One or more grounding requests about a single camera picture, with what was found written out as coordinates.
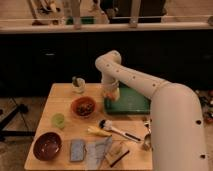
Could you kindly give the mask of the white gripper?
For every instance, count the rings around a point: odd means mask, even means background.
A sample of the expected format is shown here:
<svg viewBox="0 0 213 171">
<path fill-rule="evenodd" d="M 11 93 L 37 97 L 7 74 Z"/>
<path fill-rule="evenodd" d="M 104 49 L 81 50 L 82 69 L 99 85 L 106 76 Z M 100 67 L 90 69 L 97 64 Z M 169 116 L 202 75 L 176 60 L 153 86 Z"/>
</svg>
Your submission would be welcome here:
<svg viewBox="0 0 213 171">
<path fill-rule="evenodd" d="M 117 101 L 120 98 L 119 81 L 118 80 L 101 80 L 102 91 L 104 94 L 114 94 L 114 100 Z"/>
</svg>

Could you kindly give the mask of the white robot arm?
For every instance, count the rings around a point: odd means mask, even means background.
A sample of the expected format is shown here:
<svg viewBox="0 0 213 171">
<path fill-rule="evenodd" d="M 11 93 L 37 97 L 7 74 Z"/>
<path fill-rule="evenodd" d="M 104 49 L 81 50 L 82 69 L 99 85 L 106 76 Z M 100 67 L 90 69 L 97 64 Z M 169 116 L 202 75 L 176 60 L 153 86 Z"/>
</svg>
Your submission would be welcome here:
<svg viewBox="0 0 213 171">
<path fill-rule="evenodd" d="M 120 83 L 151 100 L 153 171 L 210 171 L 202 108 L 196 93 L 186 85 L 172 83 L 121 64 L 112 50 L 95 60 L 102 74 L 102 90 L 114 92 Z"/>
</svg>

